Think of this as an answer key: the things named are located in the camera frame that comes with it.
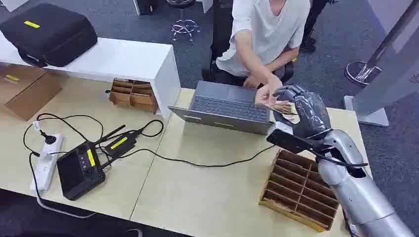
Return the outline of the person's right hand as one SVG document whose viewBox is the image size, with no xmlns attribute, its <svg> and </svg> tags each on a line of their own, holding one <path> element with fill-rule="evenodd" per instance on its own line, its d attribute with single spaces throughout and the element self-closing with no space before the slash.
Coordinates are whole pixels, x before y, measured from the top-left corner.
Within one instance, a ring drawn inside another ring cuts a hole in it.
<svg viewBox="0 0 419 237">
<path fill-rule="evenodd" d="M 273 93 L 280 87 L 282 87 L 282 82 L 278 77 L 270 77 L 267 83 L 258 89 L 255 95 L 256 104 L 275 104 L 277 101 L 277 96 L 274 96 Z"/>
</svg>

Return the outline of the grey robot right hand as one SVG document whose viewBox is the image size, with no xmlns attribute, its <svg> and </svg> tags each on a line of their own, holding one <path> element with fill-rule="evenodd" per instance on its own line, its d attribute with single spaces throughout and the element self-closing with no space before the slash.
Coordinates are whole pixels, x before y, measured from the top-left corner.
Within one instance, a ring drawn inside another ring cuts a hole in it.
<svg viewBox="0 0 419 237">
<path fill-rule="evenodd" d="M 282 122 L 293 129 L 293 134 L 310 138 L 331 129 L 330 117 L 321 97 L 309 92 L 299 85 L 284 85 L 273 92 L 278 99 L 285 99 L 294 104 L 299 122 L 294 124 L 280 112 L 274 112 L 276 121 Z"/>
</svg>

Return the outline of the person's left hand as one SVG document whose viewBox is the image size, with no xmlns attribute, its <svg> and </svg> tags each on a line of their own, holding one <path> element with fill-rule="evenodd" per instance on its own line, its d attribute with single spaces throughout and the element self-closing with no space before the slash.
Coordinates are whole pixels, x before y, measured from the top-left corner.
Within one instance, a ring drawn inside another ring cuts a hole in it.
<svg viewBox="0 0 419 237">
<path fill-rule="evenodd" d="M 250 75 L 248 76 L 244 83 L 243 87 L 249 87 L 249 88 L 258 88 L 262 84 L 259 79 L 257 79 L 255 76 Z"/>
</svg>

